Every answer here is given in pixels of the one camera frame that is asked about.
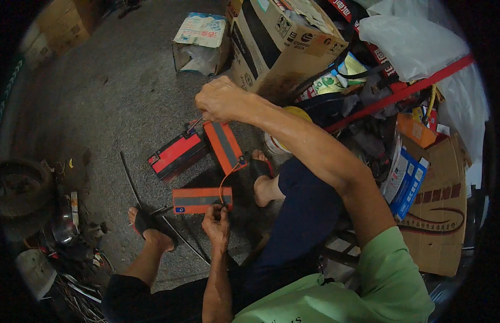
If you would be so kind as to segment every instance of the orange box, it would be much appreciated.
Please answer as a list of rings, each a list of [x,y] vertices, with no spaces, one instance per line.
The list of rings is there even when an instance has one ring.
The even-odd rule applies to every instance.
[[[413,120],[411,114],[397,114],[397,130],[408,136],[422,148],[426,148],[436,140],[436,133]]]
[[[225,175],[230,174],[237,163],[239,163],[239,166],[234,171],[248,166],[228,123],[207,121],[203,123],[203,131],[207,135],[207,139]]]
[[[232,188],[222,187],[221,194],[223,202],[231,211],[233,209]],[[219,187],[173,190],[175,214],[205,213],[210,205],[220,202]]]

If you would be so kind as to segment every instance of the rubber tire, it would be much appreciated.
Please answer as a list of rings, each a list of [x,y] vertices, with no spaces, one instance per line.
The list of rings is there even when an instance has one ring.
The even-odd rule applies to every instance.
[[[11,159],[0,163],[0,178],[2,174],[19,173],[35,178],[40,187],[27,194],[0,196],[0,217],[3,219],[15,219],[34,213],[54,196],[53,175],[46,166],[24,159]]]
[[[48,203],[46,207],[26,216],[1,219],[4,236],[9,241],[22,241],[22,239],[33,236],[49,222],[54,211],[55,207]]]

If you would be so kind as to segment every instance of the foot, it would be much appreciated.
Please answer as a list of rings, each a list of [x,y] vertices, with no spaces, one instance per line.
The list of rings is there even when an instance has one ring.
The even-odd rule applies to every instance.
[[[137,217],[138,212],[139,210],[133,206],[128,209],[128,218],[130,219],[130,223],[133,228],[135,228],[135,218]],[[175,248],[173,240],[157,229],[147,229],[142,232],[142,235],[144,236],[146,243],[156,244],[162,253],[171,251]]]
[[[251,154],[252,159],[267,161],[268,158],[264,154],[264,152],[255,149]],[[260,207],[265,207],[268,203],[273,200],[269,194],[267,194],[268,186],[272,182],[272,178],[266,175],[259,176],[255,183],[253,183],[253,191],[255,196],[255,203]]]

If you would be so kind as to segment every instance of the hand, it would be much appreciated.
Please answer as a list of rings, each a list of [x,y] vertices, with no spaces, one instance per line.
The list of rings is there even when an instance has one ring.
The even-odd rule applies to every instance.
[[[244,103],[252,95],[227,76],[221,76],[205,84],[196,94],[195,101],[206,121],[244,121],[242,114],[248,112]]]
[[[207,212],[205,212],[201,227],[211,240],[212,251],[220,251],[221,253],[227,251],[230,229],[226,207],[220,204],[209,206]]]

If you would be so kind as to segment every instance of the gray ground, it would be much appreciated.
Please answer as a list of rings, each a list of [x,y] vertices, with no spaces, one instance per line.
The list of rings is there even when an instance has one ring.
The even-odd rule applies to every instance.
[[[178,135],[185,122],[198,117],[194,96],[211,79],[194,72],[175,73],[171,39],[191,11],[223,15],[224,6],[214,1],[147,0],[122,20],[114,13],[88,41],[40,68],[25,86],[10,155],[66,165],[60,175],[65,191],[78,191],[81,210],[86,206],[90,211],[88,221],[107,223],[111,231],[101,247],[118,272],[129,266],[143,245],[127,219],[127,209],[136,201],[119,151],[124,151],[133,182],[149,210],[169,205],[173,188],[215,169],[212,157],[207,156],[165,183],[147,164],[147,158]],[[243,152],[263,148],[259,129],[237,123],[231,127]],[[275,163],[287,158],[275,158]],[[269,231],[280,205],[255,206],[247,168],[231,177],[227,181],[233,181],[237,196],[229,253],[241,263],[260,234]],[[219,180],[207,184],[215,187]],[[208,253],[208,238],[200,227],[202,216],[168,213],[167,217],[192,245]],[[207,275],[208,266],[179,243],[174,252],[163,256],[153,290],[174,288]]]

